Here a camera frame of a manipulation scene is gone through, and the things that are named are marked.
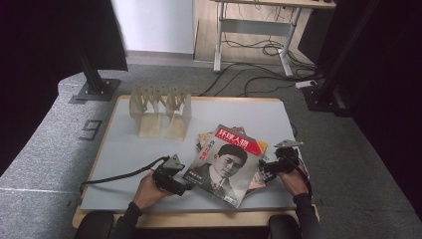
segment desk leg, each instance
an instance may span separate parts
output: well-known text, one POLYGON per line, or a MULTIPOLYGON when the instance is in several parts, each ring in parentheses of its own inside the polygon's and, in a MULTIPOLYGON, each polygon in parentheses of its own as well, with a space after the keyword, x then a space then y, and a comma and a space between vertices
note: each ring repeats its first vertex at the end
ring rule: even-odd
POLYGON ((215 47, 214 55, 214 72, 219 73, 221 71, 221 35, 223 33, 223 17, 224 17, 224 3, 220 3, 220 17, 218 18, 218 33, 217 33, 217 45, 215 47))
POLYGON ((283 47, 282 50, 279 50, 280 59, 282 60, 283 68, 285 69, 285 73, 287 77, 292 77, 292 70, 289 65, 289 56, 288 51, 290 44, 292 43, 293 34, 295 33, 296 26, 298 25, 299 16, 301 16, 302 8, 297 7, 295 11, 295 16, 293 18, 293 21, 291 23, 291 27, 289 29, 289 34, 286 39, 286 44, 283 47))

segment black stand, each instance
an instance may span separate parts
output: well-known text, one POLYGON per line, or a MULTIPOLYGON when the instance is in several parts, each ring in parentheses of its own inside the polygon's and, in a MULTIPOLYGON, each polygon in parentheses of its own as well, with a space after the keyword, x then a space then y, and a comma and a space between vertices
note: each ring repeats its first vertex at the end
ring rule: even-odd
POLYGON ((338 117, 350 117, 350 105, 347 91, 341 86, 341 74, 344 74, 345 59, 354 46, 356 39, 365 27, 366 22, 377 7, 379 0, 371 0, 363 11, 362 17, 353 29, 351 37, 336 57, 328 71, 325 82, 320 89, 304 88, 303 94, 310 111, 333 112, 338 117))
POLYGON ((79 44, 75 44, 78 61, 84 71, 87 82, 80 92, 71 98, 70 104, 84 104, 86 101, 109 102, 120 84, 118 79, 102 79, 99 72, 93 69, 79 44))

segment cable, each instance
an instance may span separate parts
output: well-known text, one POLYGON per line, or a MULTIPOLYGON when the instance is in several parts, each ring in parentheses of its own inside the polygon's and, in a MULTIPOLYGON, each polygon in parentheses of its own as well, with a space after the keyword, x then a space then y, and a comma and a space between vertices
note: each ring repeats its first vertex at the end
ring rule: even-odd
MULTIPOLYGON (((227 70, 229 70, 230 68, 232 68, 232 67, 234 67, 234 66, 251 66, 251 67, 254 67, 254 68, 257 68, 257 69, 259 69, 259 70, 261 70, 261 71, 263 71, 263 72, 266 72, 266 73, 268 73, 268 74, 270 74, 270 75, 272 75, 272 76, 274 76, 274 77, 277 77, 277 79, 278 80, 281 80, 281 81, 288 81, 288 82, 300 82, 300 81, 303 81, 303 80, 307 80, 307 79, 312 79, 312 80, 315 80, 316 79, 316 76, 313 76, 313 75, 311 75, 311 76, 307 76, 307 77, 304 77, 304 78, 299 78, 299 79, 295 79, 295 78, 286 78, 286 77, 284 77, 283 75, 280 75, 280 74, 278 74, 278 73, 276 73, 276 72, 273 72, 273 71, 271 71, 271 70, 269 70, 269 69, 266 69, 266 68, 264 68, 264 67, 261 67, 261 66, 257 66, 257 65, 254 65, 254 64, 249 64, 249 63, 235 63, 235 64, 232 64, 232 65, 230 65, 230 66, 228 66, 227 68, 225 68, 220 74, 219 74, 219 76, 216 78, 216 80, 214 80, 214 82, 211 84, 211 86, 207 89, 207 90, 205 90, 204 92, 202 92, 201 94, 199 94, 199 97, 202 97, 202 96, 204 96, 205 94, 207 94, 216 84, 217 84, 217 82, 218 82, 218 80, 220 80, 220 78, 224 75, 224 73, 227 71, 227 70)), ((226 86, 222 89, 222 90, 220 90, 218 93, 220 93, 220 92, 222 92, 226 87, 228 86, 228 84, 226 84, 226 86)))
POLYGON ((151 167, 153 165, 155 165, 155 163, 157 163, 158 161, 164 160, 164 159, 168 159, 168 158, 169 158, 169 156, 163 156, 163 157, 155 160, 154 162, 150 163, 149 165, 147 165, 147 166, 145 166, 145 167, 143 167, 143 168, 141 168, 141 169, 139 169, 137 171, 131 172, 131 173, 127 173, 127 174, 123 174, 123 175, 119 175, 119 176, 114 176, 114 177, 108 177, 108 178, 99 179, 99 180, 85 181, 85 182, 81 183, 81 185, 80 185, 80 193, 82 194, 84 192, 84 187, 86 185, 98 184, 98 183, 110 182, 110 181, 116 181, 116 180, 120 180, 120 179, 124 179, 124 178, 128 178, 128 177, 132 177, 132 176, 135 176, 137 174, 140 174, 140 173, 142 173, 144 171, 147 171, 147 170, 151 169, 151 167))

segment gray carpet floor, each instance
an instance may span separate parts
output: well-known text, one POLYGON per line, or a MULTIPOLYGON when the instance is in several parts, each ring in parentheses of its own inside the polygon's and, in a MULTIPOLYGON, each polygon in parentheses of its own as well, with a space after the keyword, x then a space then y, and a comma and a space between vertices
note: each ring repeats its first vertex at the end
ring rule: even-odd
MULTIPOLYGON (((239 70, 228 71, 207 96, 213 96, 239 70)), ((80 203, 79 184, 89 176, 111 111, 134 82, 190 86, 205 91, 217 75, 209 68, 129 65, 129 72, 102 71, 122 82, 110 102, 69 104, 85 82, 82 74, 64 79, 59 96, 30 141, 0 178, 0 238, 73 238, 72 218, 80 203), (99 120, 97 134, 83 130, 99 120)), ((218 96, 234 97, 252 77, 242 74, 218 96)), ((261 80, 249 91, 270 91, 293 83, 261 80)), ((284 102, 303 141, 302 155, 311 172, 320 224, 328 238, 420 238, 422 223, 353 119, 310 112, 294 87, 248 97, 284 102)))

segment white desk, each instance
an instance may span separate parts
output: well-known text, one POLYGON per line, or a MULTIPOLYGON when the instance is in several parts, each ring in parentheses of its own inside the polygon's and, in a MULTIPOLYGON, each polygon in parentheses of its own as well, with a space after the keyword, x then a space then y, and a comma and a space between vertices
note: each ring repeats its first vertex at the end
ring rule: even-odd
MULTIPOLYGON (((117 101, 90 175, 91 180, 135 171, 163 155, 173 153, 178 154, 187 168, 198 153, 195 148, 198 133, 212 131, 219 123, 243 126, 248 135, 266 141, 269 144, 267 150, 274 150, 273 145, 283 139, 294 139, 284 105, 277 99, 193 97, 192 120, 184 141, 163 137, 138 138, 135 122, 128 113, 128 100, 129 96, 123 96, 117 101)), ((183 173, 184 170, 176 176, 181 177, 183 173)), ((75 214, 74 226, 78 227, 91 210, 124 211, 143 176, 89 186, 75 214)), ((150 208, 146 217, 142 216, 144 221, 139 222, 138 226, 263 226, 273 214, 295 215, 294 207, 292 196, 283 190, 277 178, 267 187, 246 197, 239 209, 211 198, 200 190, 186 191, 182 197, 166 197, 150 208), (257 219, 247 220, 244 218, 246 214, 255 215, 257 219), (215 219, 215 222, 198 220, 208 217, 209 220, 215 219)))
POLYGON ((301 15, 302 8, 319 8, 319 9, 332 9, 335 7, 334 2, 324 3, 322 0, 212 0, 220 3, 220 16, 218 19, 218 33, 217 45, 214 55, 214 72, 221 71, 221 36, 223 32, 229 33, 244 33, 244 34, 257 34, 257 35, 270 35, 270 36, 283 36, 286 37, 284 48, 279 50, 280 59, 287 77, 292 77, 293 73, 289 65, 289 57, 287 52, 292 42, 293 34, 295 33, 298 24, 299 16, 301 15), (271 6, 286 6, 294 7, 295 15, 291 23, 276 23, 276 22, 263 22, 263 21, 250 21, 239 19, 224 18, 224 5, 227 3, 239 4, 259 4, 271 6))

